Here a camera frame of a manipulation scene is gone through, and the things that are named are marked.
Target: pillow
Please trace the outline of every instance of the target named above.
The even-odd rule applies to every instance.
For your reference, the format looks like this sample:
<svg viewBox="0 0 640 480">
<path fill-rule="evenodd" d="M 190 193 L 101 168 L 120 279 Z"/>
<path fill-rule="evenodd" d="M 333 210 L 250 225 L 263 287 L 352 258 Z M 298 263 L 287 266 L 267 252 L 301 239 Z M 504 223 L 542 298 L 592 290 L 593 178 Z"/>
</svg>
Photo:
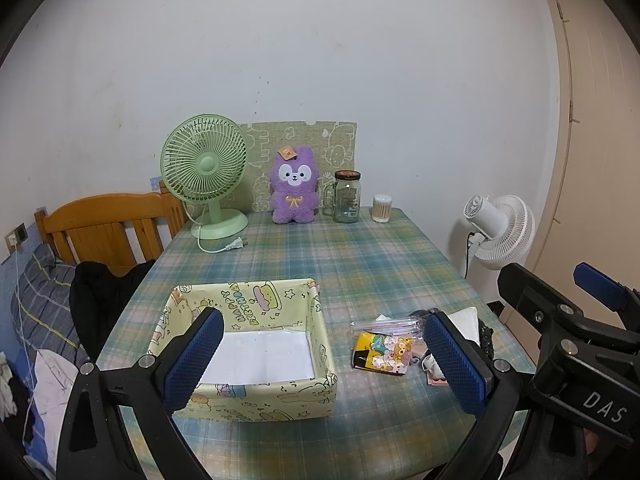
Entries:
<svg viewBox="0 0 640 480">
<path fill-rule="evenodd" d="M 60 354 L 77 367 L 88 359 L 69 309 L 69 290 L 75 273 L 76 266 L 56 260 L 51 248 L 41 244 L 18 280 L 20 303 L 14 293 L 11 314 L 18 341 L 24 342 L 31 366 L 37 349 Z"/>
</svg>

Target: fan stand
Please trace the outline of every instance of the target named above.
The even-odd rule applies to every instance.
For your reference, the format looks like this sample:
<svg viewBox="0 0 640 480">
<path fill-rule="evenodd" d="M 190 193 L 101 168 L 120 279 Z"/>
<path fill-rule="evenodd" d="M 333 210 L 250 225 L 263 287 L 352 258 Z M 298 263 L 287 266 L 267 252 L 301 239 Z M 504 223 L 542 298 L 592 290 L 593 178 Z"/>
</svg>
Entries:
<svg viewBox="0 0 640 480">
<path fill-rule="evenodd" d="M 201 240 L 219 240 L 239 233 L 248 219 L 237 209 L 220 209 L 220 200 L 211 200 L 197 223 L 191 226 L 191 235 Z"/>
</svg>

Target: wall outlet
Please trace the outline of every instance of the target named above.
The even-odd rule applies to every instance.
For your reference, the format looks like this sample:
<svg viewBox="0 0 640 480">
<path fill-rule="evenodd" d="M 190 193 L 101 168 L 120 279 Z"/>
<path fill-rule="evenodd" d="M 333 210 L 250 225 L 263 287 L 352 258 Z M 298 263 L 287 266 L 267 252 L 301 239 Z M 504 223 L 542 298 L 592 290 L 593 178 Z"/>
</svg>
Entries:
<svg viewBox="0 0 640 480">
<path fill-rule="evenodd" d="M 4 237 L 4 242 L 6 243 L 6 248 L 9 249 L 9 254 L 13 254 L 15 252 L 15 248 L 23 243 L 27 238 L 27 229 L 24 224 L 18 225 L 17 228 L 9 232 L 9 234 Z"/>
</svg>

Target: blue gripper pad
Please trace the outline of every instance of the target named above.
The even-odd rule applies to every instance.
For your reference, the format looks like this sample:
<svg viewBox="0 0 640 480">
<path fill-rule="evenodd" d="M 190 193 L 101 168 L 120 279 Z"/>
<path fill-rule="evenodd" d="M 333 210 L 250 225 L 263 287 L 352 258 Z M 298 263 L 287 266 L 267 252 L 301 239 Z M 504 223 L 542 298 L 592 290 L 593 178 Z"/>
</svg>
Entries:
<svg viewBox="0 0 640 480">
<path fill-rule="evenodd" d="M 174 366 L 164 378 L 162 406 L 169 414 L 181 410 L 187 405 L 191 394 L 196 389 L 198 382 L 200 382 L 204 370 L 206 370 L 213 354 L 218 349 L 218 345 L 220 345 L 220 341 L 222 341 L 225 322 L 219 310 L 212 308 L 211 312 L 207 312 L 208 317 L 205 316 L 206 320 L 202 326 L 197 327 L 196 324 L 199 324 L 200 317 L 204 316 L 206 311 L 207 309 L 196 318 L 187 332 L 174 338 L 189 338 L 191 333 L 195 332 L 193 333 L 193 338 L 188 341 L 186 347 L 175 361 Z"/>
<path fill-rule="evenodd" d="M 458 331 L 453 323 L 450 323 L 450 326 L 456 332 Z M 466 340 L 460 332 L 457 336 L 462 338 L 461 344 L 465 346 Z M 477 418 L 482 417 L 491 390 L 492 375 L 488 367 L 481 363 L 481 367 L 486 369 L 483 377 L 483 374 L 476 369 L 476 366 L 435 314 L 425 320 L 424 341 L 435 357 L 463 411 L 475 415 Z M 470 355 L 471 352 L 474 352 L 470 346 L 467 351 L 470 352 Z M 477 355 L 472 357 L 475 358 L 474 360 L 479 359 Z"/>
<path fill-rule="evenodd" d="M 585 262 L 575 266 L 574 283 L 613 312 L 626 307 L 624 287 Z"/>
</svg>

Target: bed headboard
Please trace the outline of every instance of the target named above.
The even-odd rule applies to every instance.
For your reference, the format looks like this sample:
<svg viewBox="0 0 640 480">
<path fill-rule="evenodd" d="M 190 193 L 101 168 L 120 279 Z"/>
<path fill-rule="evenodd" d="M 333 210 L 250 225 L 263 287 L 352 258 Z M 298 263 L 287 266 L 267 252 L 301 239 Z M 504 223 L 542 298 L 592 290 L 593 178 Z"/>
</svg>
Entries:
<svg viewBox="0 0 640 480">
<path fill-rule="evenodd" d="M 166 218 L 175 236 L 186 218 L 182 203 L 160 182 L 160 193 L 113 193 L 81 198 L 63 205 L 50 215 L 44 209 L 34 214 L 40 237 L 57 257 L 68 264 L 91 260 L 109 266 L 121 276 L 136 265 L 124 222 L 132 222 L 145 260 L 158 258 L 162 243 L 157 218 Z"/>
</svg>

